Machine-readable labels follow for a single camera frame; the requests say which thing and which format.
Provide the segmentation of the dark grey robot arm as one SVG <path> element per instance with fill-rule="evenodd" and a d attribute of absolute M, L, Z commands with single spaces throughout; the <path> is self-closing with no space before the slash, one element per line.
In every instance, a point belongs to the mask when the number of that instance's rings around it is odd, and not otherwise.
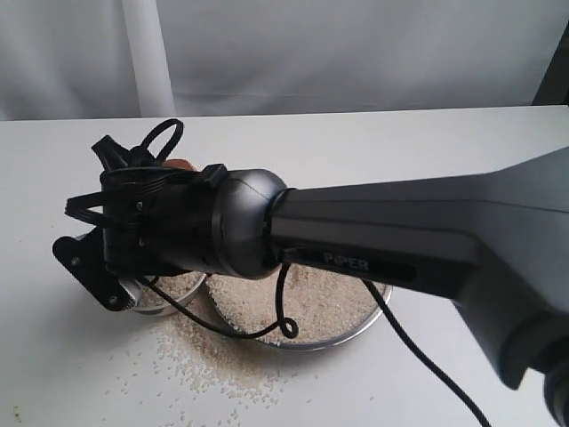
<path fill-rule="evenodd" d="M 510 389 L 529 369 L 568 423 L 568 151 L 482 174 L 291 189 L 273 173 L 167 168 L 110 138 L 104 257 L 120 278 L 257 279 L 297 263 L 451 300 Z"/>

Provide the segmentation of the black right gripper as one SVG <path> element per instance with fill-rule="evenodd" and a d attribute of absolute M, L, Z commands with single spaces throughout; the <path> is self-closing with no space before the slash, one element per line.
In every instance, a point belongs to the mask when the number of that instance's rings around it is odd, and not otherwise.
<path fill-rule="evenodd" d="M 110 172 L 100 177 L 103 194 L 110 197 L 103 213 L 118 224 L 103 231 L 110 272 L 134 278 L 222 270 L 212 233 L 220 166 L 201 172 L 138 167 L 146 159 L 142 147 L 126 149 L 109 135 L 92 151 Z"/>

